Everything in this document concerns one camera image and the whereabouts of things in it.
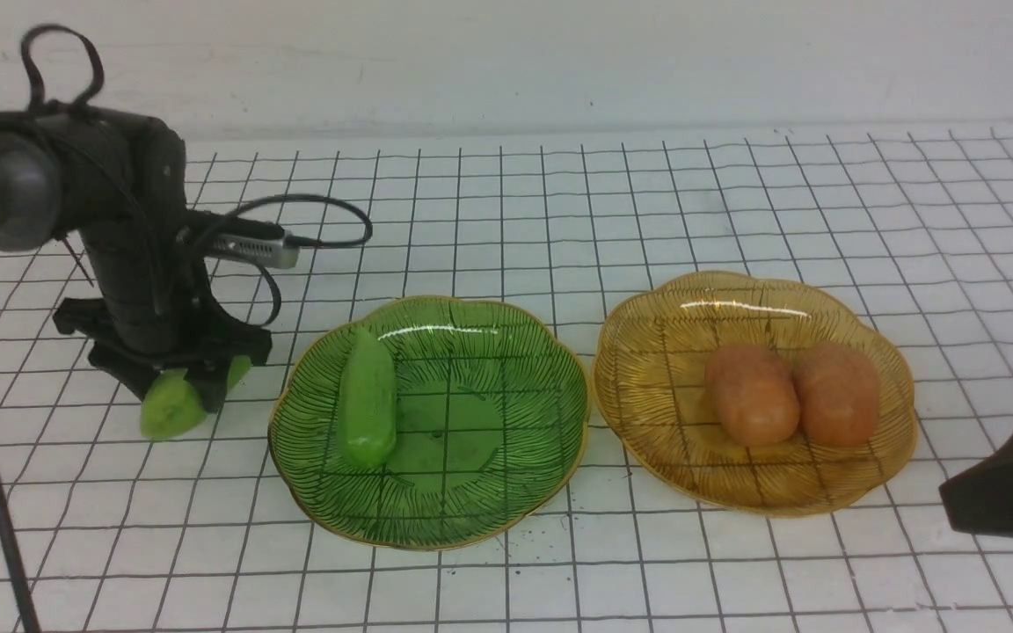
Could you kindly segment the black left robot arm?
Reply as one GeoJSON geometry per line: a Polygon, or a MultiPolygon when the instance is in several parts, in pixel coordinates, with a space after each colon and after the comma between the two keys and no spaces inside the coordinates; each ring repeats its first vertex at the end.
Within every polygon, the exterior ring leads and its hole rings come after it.
{"type": "Polygon", "coordinates": [[[186,204],[185,175],[185,142],[161,120],[0,113],[0,251],[76,233],[99,291],[61,301],[54,327],[89,339],[90,364],[134,396],[182,369],[217,412],[243,366],[266,363],[271,336],[212,296],[192,250],[208,217],[186,204]]]}

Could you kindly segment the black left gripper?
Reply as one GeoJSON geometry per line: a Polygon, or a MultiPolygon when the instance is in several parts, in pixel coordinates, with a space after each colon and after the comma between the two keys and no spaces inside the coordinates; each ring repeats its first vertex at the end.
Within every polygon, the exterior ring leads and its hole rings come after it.
{"type": "Polygon", "coordinates": [[[165,369],[197,365],[201,409],[217,413],[232,358],[266,364],[271,336],[226,312],[206,264],[189,255],[208,222],[186,204],[184,140],[138,113],[44,111],[27,121],[60,161],[54,236],[79,234],[100,292],[64,300],[55,327],[91,340],[90,364],[138,401],[165,369]]]}

